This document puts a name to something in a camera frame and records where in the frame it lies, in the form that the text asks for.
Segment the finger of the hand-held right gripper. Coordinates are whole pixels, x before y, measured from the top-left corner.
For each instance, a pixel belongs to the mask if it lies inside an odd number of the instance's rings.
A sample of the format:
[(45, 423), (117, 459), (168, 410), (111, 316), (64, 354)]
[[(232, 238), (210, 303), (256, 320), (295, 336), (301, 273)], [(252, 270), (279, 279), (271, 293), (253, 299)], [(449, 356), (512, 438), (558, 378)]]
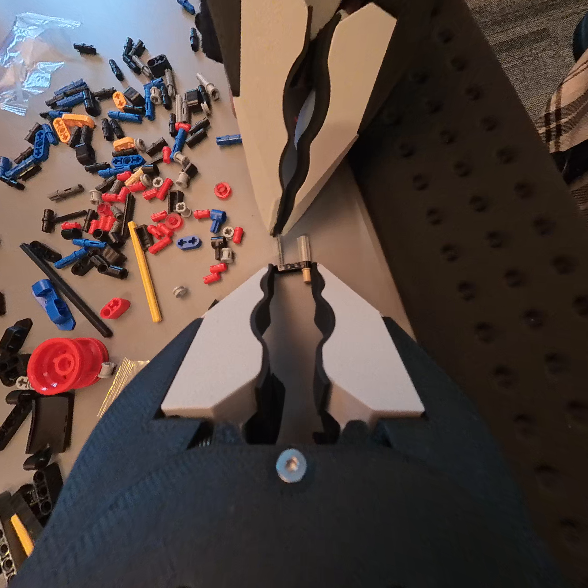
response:
[(320, 31), (312, 63), (313, 101), (295, 131), (296, 165), (283, 188), (282, 231), (290, 231), (359, 135), (396, 18), (369, 2), (338, 11)]
[(262, 221), (288, 231), (309, 171), (312, 134), (295, 146), (298, 96), (291, 84), (308, 53), (316, 1), (241, 1), (238, 123)]

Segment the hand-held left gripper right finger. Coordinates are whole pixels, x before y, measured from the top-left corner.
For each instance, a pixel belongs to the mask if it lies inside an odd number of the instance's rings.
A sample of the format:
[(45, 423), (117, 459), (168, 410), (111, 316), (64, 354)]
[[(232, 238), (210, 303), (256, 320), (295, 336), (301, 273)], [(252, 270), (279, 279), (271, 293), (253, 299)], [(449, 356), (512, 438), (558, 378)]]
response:
[(382, 419), (419, 418), (423, 402), (401, 359), (388, 318), (324, 265), (313, 265), (315, 353), (313, 396), (322, 431), (336, 443), (359, 422), (370, 432)]

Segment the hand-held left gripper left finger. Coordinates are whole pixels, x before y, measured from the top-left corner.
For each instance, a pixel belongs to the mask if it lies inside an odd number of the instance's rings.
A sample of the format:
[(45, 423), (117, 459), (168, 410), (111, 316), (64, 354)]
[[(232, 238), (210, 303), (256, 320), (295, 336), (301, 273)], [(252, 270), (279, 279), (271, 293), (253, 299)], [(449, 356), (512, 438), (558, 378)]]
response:
[(249, 443), (276, 443), (285, 387), (263, 338), (275, 277), (274, 265), (261, 268), (202, 316), (161, 404), (165, 416), (231, 423)]

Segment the grey and tan pin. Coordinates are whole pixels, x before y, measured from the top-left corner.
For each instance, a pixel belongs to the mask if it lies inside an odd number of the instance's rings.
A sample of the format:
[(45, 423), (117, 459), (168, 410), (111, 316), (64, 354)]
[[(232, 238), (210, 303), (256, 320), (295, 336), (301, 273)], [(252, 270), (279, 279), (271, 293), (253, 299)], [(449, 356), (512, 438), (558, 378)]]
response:
[(307, 235), (300, 235), (297, 239), (297, 246), (303, 281), (305, 284), (310, 284), (312, 281), (312, 251), (309, 237)]

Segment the pile of small colourful pins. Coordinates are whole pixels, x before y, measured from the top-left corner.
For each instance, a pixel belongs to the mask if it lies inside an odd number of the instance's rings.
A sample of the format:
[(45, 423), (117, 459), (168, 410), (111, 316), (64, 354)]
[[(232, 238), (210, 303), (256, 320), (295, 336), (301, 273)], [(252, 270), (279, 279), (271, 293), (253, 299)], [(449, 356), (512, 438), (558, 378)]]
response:
[[(56, 85), (84, 78), (80, 86), (57, 92), (45, 116), (30, 107), (24, 116), (1, 111), (1, 155), (11, 156), (4, 178), (28, 185), (24, 191), (1, 187), (1, 286), (19, 287), (24, 296), (33, 264), (20, 249), (49, 238), (63, 248), (55, 271), (85, 265), (103, 275), (100, 291), (114, 292), (114, 278), (140, 283), (127, 223), (133, 220), (146, 259), (162, 268), (176, 264), (176, 281), (228, 285), (236, 279), (228, 261), (215, 261), (210, 209), (226, 210), (212, 185), (227, 182), (240, 194), (236, 168), (227, 160), (237, 147), (220, 148), (213, 139), (235, 126), (228, 103), (212, 106), (212, 127), (196, 132), (204, 147), (188, 147), (189, 124), (171, 110), (182, 91), (201, 92), (196, 73), (224, 74), (203, 54), (188, 49), (188, 16), (175, 1), (40, 1), (51, 16), (80, 20), (73, 49), (95, 46), (58, 70)], [(198, 236), (202, 246), (181, 251), (176, 241)], [(113, 276), (110, 282), (107, 276)]]

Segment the grey desk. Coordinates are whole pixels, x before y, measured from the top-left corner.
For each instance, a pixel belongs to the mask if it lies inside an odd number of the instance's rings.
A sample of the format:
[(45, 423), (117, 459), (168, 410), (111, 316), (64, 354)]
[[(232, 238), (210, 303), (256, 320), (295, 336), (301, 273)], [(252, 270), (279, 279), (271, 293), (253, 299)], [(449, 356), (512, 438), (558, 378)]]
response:
[[(93, 269), (86, 276), (74, 276), (70, 269), (63, 278), (99, 312), (113, 297), (129, 299), (130, 309), (119, 319), (106, 320), (114, 333), (110, 339), (96, 329), (68, 302), (77, 321), (71, 332), (61, 332), (48, 319), (31, 292), (31, 286), (44, 278), (40, 269), (19, 248), (22, 242), (39, 240), (64, 256), (73, 251), (60, 231), (42, 233), (45, 209), (55, 214), (82, 210), (90, 206), (88, 190), (102, 180), (86, 173), (75, 152), (65, 145), (51, 146), (42, 170), (24, 183), (19, 191), (1, 182), (1, 291), (6, 299), (6, 315), (1, 317), (1, 335), (17, 320), (31, 318), (33, 327), (23, 347), (32, 353), (52, 337), (88, 336), (103, 341), (111, 361), (124, 358), (151, 360), (191, 321), (207, 310), (214, 299), (221, 300), (267, 263), (277, 261), (277, 247), (259, 217), (254, 190), (241, 146), (220, 148), (215, 137), (239, 133), (233, 114), (229, 85), (224, 67), (209, 60), (202, 50), (191, 51), (189, 30), (194, 17), (176, 1), (1, 1), (1, 43), (11, 33), (20, 13), (37, 13), (80, 23), (75, 29), (52, 28), (45, 35), (20, 48), (33, 61), (63, 61), (51, 76), (50, 88), (28, 98), (28, 110), (21, 116), (1, 110), (1, 156), (11, 159), (26, 149), (24, 137), (41, 121), (45, 101), (55, 89), (83, 78), (92, 90), (131, 85), (142, 90), (143, 76), (136, 77), (122, 62), (122, 47), (127, 37), (141, 39), (145, 56), (165, 54), (170, 61), (180, 91), (195, 88), (199, 72), (219, 89), (220, 100), (212, 107), (211, 129), (202, 143), (184, 152), (195, 163), (199, 174), (185, 192), (191, 209), (216, 208), (220, 202), (213, 193), (219, 182), (227, 182), (232, 195), (226, 201), (228, 224), (244, 228), (243, 242), (235, 247), (235, 262), (221, 281), (203, 284), (209, 266), (215, 263), (209, 244), (209, 222), (187, 219), (180, 235), (202, 238), (200, 249), (182, 252), (176, 245), (151, 255), (146, 254), (163, 320), (153, 323), (137, 269), (133, 247), (127, 244), (128, 279), (119, 281), (99, 275)], [(73, 48), (76, 42), (94, 45), (97, 56), (81, 56)], [(82, 184), (86, 192), (53, 205), (47, 198), (56, 189)], [(296, 239), (308, 234), (313, 260), (324, 264), (333, 274), (366, 299), (380, 313), (393, 318), (414, 337), (393, 277), (383, 258), (373, 224), (365, 210), (347, 161), (327, 182), (320, 195), (292, 231), (282, 239), (287, 261), (298, 259)], [(314, 351), (320, 332), (313, 321), (311, 287), (300, 275), (278, 276), (276, 295), (271, 306), (271, 324), (265, 334), (271, 353), (271, 367), (286, 386), (285, 419), (280, 441), (306, 443), (320, 425), (313, 406), (312, 376)]]

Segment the red oval short beam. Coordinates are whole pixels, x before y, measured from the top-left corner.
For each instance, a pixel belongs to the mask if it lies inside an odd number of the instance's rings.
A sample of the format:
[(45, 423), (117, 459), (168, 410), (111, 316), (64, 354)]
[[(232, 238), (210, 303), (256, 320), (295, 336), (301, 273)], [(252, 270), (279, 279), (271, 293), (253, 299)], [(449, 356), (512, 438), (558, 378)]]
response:
[(116, 320), (130, 308), (130, 301), (124, 298), (112, 298), (100, 310), (100, 317), (104, 320)]

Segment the long yellow axle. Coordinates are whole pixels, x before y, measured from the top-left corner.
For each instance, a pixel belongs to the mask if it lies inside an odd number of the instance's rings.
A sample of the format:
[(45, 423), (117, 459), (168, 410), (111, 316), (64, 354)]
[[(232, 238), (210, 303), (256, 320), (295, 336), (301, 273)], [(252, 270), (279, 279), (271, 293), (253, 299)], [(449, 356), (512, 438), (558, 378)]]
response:
[(143, 252), (142, 245), (136, 232), (137, 225), (134, 221), (129, 221), (127, 223), (127, 228), (129, 229), (129, 236), (133, 246), (135, 259), (137, 262), (139, 275), (141, 277), (141, 282), (143, 285), (146, 301), (151, 314), (151, 320), (153, 323), (160, 323), (162, 321), (162, 315), (160, 312), (160, 307), (158, 303), (158, 298), (156, 296), (155, 288), (153, 286), (151, 273), (149, 271), (148, 263), (145, 258), (145, 253)]

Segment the red wheel rim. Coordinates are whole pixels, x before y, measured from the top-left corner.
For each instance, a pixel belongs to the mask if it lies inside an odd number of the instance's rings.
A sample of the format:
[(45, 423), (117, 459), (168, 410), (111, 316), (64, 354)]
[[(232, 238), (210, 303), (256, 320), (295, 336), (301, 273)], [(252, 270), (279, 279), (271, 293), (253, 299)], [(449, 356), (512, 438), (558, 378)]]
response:
[(53, 396), (94, 385), (107, 362), (107, 347), (97, 339), (55, 337), (34, 349), (27, 377), (33, 390)]

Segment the long black axle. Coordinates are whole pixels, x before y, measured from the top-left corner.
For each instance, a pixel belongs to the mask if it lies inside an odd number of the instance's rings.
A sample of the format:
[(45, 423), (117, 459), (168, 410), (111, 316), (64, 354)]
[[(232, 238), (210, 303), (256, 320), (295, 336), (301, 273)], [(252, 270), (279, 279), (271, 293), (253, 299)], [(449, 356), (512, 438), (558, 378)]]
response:
[(81, 313), (81, 315), (98, 331), (104, 338), (113, 337), (113, 331), (105, 324), (105, 322), (96, 314), (96, 312), (88, 306), (83, 298), (68, 284), (62, 276), (60, 276), (48, 262), (42, 259), (33, 251), (30, 244), (22, 242), (19, 245), (20, 249), (26, 256), (33, 261), (33, 263), (42, 271), (42, 273), (53, 283), (56, 290), (63, 294), (67, 300)]

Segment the blue curved fairing piece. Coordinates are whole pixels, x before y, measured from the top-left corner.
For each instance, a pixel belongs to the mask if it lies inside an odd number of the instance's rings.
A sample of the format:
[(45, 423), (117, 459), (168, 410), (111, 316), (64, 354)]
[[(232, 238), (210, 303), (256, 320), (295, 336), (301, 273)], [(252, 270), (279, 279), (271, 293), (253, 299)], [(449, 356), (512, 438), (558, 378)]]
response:
[(32, 295), (47, 314), (49, 320), (61, 331), (72, 331), (76, 326), (66, 302), (58, 295), (49, 279), (42, 279), (32, 286)]

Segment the black curved panel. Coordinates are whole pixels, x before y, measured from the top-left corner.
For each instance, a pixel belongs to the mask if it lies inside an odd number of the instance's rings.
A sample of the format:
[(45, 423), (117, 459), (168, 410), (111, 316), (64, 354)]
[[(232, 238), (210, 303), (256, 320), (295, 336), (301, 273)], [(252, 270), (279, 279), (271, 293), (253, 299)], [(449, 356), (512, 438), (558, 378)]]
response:
[(60, 454), (70, 447), (74, 403), (74, 390), (35, 398), (26, 454), (46, 448), (53, 454)]

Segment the person's plaid shirt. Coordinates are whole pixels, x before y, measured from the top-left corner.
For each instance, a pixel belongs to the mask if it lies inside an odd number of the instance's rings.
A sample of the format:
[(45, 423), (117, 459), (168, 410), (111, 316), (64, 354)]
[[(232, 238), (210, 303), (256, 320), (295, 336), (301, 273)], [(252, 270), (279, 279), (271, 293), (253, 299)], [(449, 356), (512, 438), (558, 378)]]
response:
[(539, 133), (566, 184), (587, 175), (587, 51), (548, 100)]

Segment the crinkled clear empty bag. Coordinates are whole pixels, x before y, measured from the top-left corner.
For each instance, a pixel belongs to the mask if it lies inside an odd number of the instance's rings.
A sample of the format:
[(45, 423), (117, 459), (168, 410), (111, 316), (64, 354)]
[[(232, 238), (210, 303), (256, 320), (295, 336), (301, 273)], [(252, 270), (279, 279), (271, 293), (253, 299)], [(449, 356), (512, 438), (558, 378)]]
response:
[(53, 74), (75, 58), (73, 19), (22, 12), (1, 40), (1, 110), (24, 116), (32, 97), (45, 92)]

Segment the short yellow axle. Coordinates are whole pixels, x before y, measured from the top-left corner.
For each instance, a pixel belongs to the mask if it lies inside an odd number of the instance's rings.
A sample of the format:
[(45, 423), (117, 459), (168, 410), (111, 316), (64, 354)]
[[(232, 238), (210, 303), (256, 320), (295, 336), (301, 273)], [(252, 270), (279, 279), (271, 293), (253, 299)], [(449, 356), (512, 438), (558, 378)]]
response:
[(19, 518), (17, 514), (13, 514), (11, 516), (10, 522), (18, 537), (18, 540), (22, 546), (22, 549), (26, 557), (29, 557), (33, 552), (35, 543), (31, 538), (26, 526), (23, 524), (22, 520)]

